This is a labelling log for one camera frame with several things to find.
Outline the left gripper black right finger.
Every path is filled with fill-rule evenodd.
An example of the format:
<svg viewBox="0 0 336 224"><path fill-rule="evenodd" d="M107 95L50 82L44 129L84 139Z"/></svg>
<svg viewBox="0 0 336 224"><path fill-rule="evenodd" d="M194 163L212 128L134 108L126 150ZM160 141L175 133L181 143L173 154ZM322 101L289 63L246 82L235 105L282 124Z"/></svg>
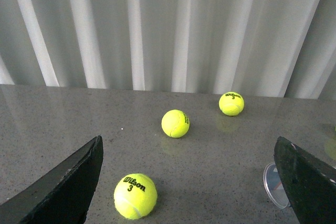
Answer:
<svg viewBox="0 0 336 224"><path fill-rule="evenodd" d="M300 223L335 223L335 168L284 137L274 160L289 202Z"/></svg>

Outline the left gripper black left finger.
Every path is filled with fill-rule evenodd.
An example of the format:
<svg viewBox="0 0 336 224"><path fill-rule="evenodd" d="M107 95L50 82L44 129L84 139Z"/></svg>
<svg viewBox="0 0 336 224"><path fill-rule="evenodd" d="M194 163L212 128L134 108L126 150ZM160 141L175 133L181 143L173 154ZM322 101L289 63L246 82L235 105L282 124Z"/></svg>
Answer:
<svg viewBox="0 0 336 224"><path fill-rule="evenodd" d="M1 223L84 223L98 184L103 141L96 136L1 205Z"/></svg>

